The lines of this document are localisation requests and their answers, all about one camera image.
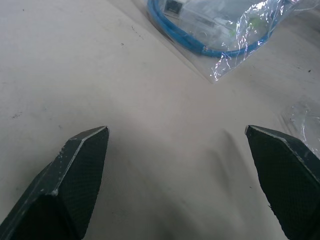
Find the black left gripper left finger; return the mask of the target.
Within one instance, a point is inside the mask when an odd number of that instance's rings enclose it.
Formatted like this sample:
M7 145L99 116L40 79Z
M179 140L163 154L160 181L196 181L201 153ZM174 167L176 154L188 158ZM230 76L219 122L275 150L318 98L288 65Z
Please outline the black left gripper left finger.
M0 225L2 240L82 240L100 191L109 129L71 137Z

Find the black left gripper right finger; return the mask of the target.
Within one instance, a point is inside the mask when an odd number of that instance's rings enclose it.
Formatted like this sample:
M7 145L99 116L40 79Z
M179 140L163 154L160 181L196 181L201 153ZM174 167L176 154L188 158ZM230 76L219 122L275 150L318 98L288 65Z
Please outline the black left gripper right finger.
M298 138L248 125L260 187L289 240L320 238L320 160Z

